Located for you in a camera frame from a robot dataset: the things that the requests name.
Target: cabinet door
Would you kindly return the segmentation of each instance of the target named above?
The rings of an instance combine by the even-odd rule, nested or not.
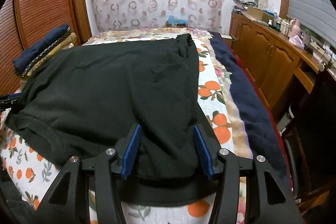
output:
[[[230,36],[233,40],[237,39],[239,29],[239,18],[236,14],[232,14],[231,16],[231,23],[230,23]]]
[[[269,54],[268,70],[260,85],[259,92],[266,105],[272,109],[292,78],[300,58],[278,40],[275,40]]]
[[[255,29],[252,27],[252,23],[248,21],[242,21],[240,26],[239,39],[233,43],[233,51],[235,54],[243,61],[244,66],[249,58],[249,45],[253,36],[255,34]]]
[[[271,40],[274,40],[271,35],[256,28],[256,34],[248,49],[249,58],[246,60],[246,71],[258,87],[267,72],[270,60],[269,50],[271,45],[274,44],[274,41]]]

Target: chair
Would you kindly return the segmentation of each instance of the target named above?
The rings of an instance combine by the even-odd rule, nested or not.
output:
[[[297,203],[336,184],[336,79],[320,72],[311,94],[282,134]]]

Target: floral bedsheet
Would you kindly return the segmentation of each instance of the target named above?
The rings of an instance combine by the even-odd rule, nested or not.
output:
[[[239,117],[237,107],[230,96],[230,73],[216,60],[209,39],[211,34],[186,28],[157,28],[130,31],[110,31],[89,39],[86,46],[98,43],[125,42],[129,40],[162,40],[190,33],[199,53],[198,103],[211,124],[221,147],[238,156],[252,157]],[[2,167],[7,170],[14,184],[35,210],[49,186],[57,176],[59,167],[53,165],[25,143],[17,133],[4,124],[10,109],[1,113],[0,156]],[[95,193],[90,191],[91,224],[97,224]],[[215,194],[195,203],[176,208],[148,207],[122,203],[127,223],[208,223]],[[240,198],[237,223],[244,223],[246,184],[240,182]]]

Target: pink vase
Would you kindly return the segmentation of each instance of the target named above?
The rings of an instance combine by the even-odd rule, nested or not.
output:
[[[300,21],[298,19],[292,19],[289,23],[289,32],[288,37],[294,37],[298,36],[300,37],[301,34],[301,28],[300,28]]]

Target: navy blue blanket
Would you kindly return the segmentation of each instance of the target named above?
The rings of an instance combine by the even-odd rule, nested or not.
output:
[[[252,84],[243,70],[237,65],[236,59],[222,38],[215,32],[210,32],[211,46],[216,59],[231,72],[230,93],[238,107],[253,156],[263,155],[277,172],[283,183],[290,189],[288,169],[281,152],[276,132],[268,111],[260,101]]]
[[[21,75],[29,63],[37,57],[44,49],[48,48],[57,39],[62,37],[68,30],[69,25],[63,24],[58,28],[53,28],[42,39],[25,49],[19,58],[13,59],[14,71],[16,75]]]

